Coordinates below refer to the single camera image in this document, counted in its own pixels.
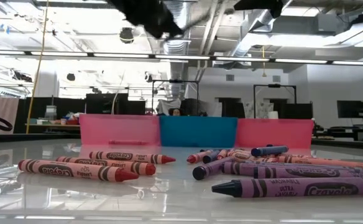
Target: pink box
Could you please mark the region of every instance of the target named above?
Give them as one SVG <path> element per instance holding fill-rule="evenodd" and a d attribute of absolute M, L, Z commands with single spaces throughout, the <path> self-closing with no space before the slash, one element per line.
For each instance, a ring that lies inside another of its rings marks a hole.
<path fill-rule="evenodd" d="M 236 147 L 286 145 L 290 154 L 310 155 L 310 119 L 238 119 Z"/>
<path fill-rule="evenodd" d="M 82 114 L 81 141 L 88 145 L 160 146 L 159 117 Z"/>

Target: blue panel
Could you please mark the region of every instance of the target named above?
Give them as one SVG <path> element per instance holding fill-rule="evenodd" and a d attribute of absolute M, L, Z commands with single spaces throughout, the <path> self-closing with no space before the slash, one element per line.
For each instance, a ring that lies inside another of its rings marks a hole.
<path fill-rule="evenodd" d="M 161 116 L 161 142 L 176 147 L 234 147 L 237 118 Z"/>

